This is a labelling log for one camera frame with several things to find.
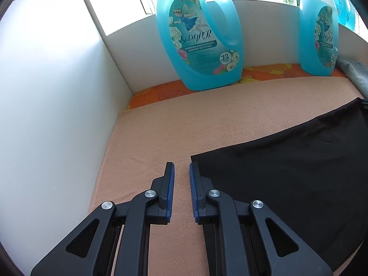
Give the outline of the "black shorts yellow pattern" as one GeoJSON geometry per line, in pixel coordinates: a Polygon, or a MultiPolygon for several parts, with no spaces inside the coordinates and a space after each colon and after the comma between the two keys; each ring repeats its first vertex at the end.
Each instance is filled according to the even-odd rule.
{"type": "Polygon", "coordinates": [[[367,237],[367,102],[361,98],[191,159],[233,199],[263,201],[332,270],[367,237]]]}

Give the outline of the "white side panel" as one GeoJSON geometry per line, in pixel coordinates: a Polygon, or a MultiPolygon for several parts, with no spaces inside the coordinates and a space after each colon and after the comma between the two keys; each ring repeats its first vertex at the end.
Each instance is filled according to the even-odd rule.
{"type": "Polygon", "coordinates": [[[1,19],[1,244],[25,275],[86,217],[131,91],[83,0],[1,19]]]}

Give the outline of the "folded blue grey jeans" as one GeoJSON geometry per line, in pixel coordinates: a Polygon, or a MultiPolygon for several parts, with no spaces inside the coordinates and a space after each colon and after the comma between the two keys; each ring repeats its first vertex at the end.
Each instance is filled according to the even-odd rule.
{"type": "Polygon", "coordinates": [[[368,97],[368,68],[362,62],[339,56],[336,65],[357,87],[365,98],[368,97]]]}

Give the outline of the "left blue detergent jug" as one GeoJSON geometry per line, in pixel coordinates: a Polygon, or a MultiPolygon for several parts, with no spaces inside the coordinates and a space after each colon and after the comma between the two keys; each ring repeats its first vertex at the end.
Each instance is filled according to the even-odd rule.
{"type": "Polygon", "coordinates": [[[243,70],[242,26],[232,0],[157,0],[165,51],[193,91],[237,82],[243,70]]]}

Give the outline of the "blue detergent jug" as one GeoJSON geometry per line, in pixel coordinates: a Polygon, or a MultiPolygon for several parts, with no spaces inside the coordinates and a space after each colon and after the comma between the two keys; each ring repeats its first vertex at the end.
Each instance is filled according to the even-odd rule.
{"type": "Polygon", "coordinates": [[[339,22],[334,0],[300,0],[299,61],[315,76],[330,76],[337,62],[339,22]]]}
{"type": "Polygon", "coordinates": [[[242,26],[232,0],[157,0],[165,51],[193,91],[237,82],[243,70],[242,26]]]}

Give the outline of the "middle blue detergent jug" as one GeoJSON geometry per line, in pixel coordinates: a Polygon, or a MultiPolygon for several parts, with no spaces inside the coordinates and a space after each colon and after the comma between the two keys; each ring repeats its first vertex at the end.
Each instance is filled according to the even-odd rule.
{"type": "Polygon", "coordinates": [[[300,0],[299,61],[315,76],[330,76],[337,62],[339,22],[334,0],[300,0]]]}

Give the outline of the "blue bottle on sill left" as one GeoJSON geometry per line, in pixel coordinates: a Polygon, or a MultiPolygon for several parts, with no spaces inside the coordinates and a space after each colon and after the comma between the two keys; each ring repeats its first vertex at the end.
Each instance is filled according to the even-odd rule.
{"type": "Polygon", "coordinates": [[[350,0],[334,0],[337,8],[339,24],[347,27],[351,31],[356,27],[356,9],[350,0]]]}

